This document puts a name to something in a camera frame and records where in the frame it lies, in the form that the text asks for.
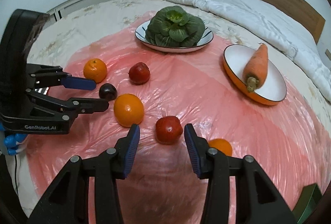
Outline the left gloved hand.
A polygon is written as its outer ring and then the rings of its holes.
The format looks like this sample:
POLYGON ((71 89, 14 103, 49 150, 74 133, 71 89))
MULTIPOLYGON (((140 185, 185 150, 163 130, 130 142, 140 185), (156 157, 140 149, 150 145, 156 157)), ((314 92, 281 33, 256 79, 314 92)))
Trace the left gloved hand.
POLYGON ((3 124, 0 126, 1 131, 1 154, 15 156, 26 149, 27 134, 11 133, 5 130, 3 124))

